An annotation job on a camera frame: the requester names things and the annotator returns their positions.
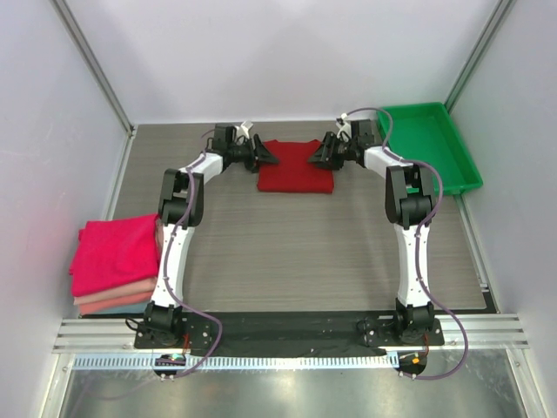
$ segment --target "dark red towel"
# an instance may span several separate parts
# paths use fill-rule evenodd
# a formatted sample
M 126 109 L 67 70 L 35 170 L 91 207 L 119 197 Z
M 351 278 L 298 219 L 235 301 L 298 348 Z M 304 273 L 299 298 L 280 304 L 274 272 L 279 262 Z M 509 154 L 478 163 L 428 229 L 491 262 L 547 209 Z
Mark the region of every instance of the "dark red towel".
M 320 144 L 317 139 L 311 142 L 279 142 L 276 139 L 265 142 L 280 163 L 259 167 L 258 189 L 261 192 L 332 193 L 332 172 L 307 162 Z
M 157 215 L 90 221 L 71 262 L 74 297 L 158 275 Z

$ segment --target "metal corner post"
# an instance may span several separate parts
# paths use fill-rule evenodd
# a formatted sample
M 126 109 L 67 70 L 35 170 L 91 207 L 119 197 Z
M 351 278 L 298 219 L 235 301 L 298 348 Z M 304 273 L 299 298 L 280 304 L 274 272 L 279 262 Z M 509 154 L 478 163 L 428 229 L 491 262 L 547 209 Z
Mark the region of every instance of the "metal corner post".
M 470 56 L 466 60 L 464 67 L 460 71 L 459 76 L 454 82 L 453 88 L 449 92 L 449 95 L 445 102 L 445 107 L 449 113 L 453 111 L 456 102 L 459 100 L 462 91 L 466 87 L 466 84 L 473 75 L 473 72 L 478 67 L 481 59 L 486 55 L 487 49 L 491 44 L 492 40 L 495 38 L 499 27 L 505 21 L 508 13 L 513 8 L 516 0 L 499 0 L 493 13 L 487 20 L 486 26 L 480 33 L 480 37 L 476 41 L 476 45 L 473 47 Z
M 126 115 L 124 108 L 120 104 L 116 93 L 114 92 L 114 90 L 112 90 L 108 78 L 104 75 L 104 71 L 101 65 L 98 63 L 93 50 L 87 42 L 87 38 L 81 31 L 81 28 L 79 27 L 76 18 L 73 16 L 73 13 L 71 12 L 66 0 L 50 0 L 50 3 L 54 7 L 55 11 L 60 17 L 60 20 L 70 34 L 72 40 L 74 41 L 74 44 L 79 50 L 79 53 L 89 67 L 92 76 L 97 81 L 98 86 L 111 105 L 112 110 L 114 111 L 114 113 L 116 113 L 120 124 L 122 124 L 128 136 L 131 136 L 133 126 L 128 119 L 128 116 Z

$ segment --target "gray tabletop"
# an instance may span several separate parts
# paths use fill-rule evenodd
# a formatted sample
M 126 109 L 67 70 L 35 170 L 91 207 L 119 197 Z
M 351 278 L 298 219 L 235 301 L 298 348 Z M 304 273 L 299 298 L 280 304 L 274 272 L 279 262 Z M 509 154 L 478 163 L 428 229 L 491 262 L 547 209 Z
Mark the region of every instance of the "gray tabletop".
M 153 213 L 164 170 L 195 159 L 210 124 L 141 125 L 115 218 Z M 329 122 L 257 123 L 265 140 L 322 139 Z M 257 174 L 233 165 L 205 187 L 205 215 L 185 269 L 184 297 L 209 311 L 389 309 L 399 250 L 385 216 L 384 180 L 349 163 L 332 195 L 258 192 Z M 483 308 L 460 215 L 443 201 L 428 251 L 433 292 L 451 308 Z

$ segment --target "white wall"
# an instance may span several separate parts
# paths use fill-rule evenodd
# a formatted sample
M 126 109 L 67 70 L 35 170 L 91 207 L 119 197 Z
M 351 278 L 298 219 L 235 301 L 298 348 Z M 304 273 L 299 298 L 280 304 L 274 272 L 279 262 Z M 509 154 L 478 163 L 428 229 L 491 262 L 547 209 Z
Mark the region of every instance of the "white wall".
M 466 202 L 500 307 L 519 314 L 546 388 L 557 387 L 555 39 L 555 1 L 516 2 L 453 112 L 485 181 Z
M 77 229 L 102 216 L 124 144 L 46 0 L 0 3 L 0 405 L 37 416 L 70 308 Z
M 444 101 L 496 0 L 69 0 L 135 123 Z

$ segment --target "floor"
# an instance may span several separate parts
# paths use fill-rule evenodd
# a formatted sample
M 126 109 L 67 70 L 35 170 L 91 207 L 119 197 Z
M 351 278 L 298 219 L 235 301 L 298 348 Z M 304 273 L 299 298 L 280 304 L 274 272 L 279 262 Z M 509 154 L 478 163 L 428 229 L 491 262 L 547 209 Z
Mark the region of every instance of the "floor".
M 211 124 L 141 125 L 115 219 L 155 212 L 164 170 L 195 159 Z M 329 122 L 257 123 L 262 140 L 322 139 Z M 205 215 L 185 270 L 184 297 L 208 311 L 390 309 L 399 252 L 384 209 L 384 180 L 355 164 L 334 173 L 332 195 L 262 193 L 233 165 L 205 187 Z M 484 308 L 453 199 L 429 239 L 429 280 L 450 308 Z
M 447 371 L 461 355 L 431 352 L 427 373 Z M 173 383 L 155 381 L 151 371 L 74 371 L 60 416 L 527 417 L 505 350 L 472 351 L 466 367 L 443 381 L 411 381 L 392 369 L 207 372 Z

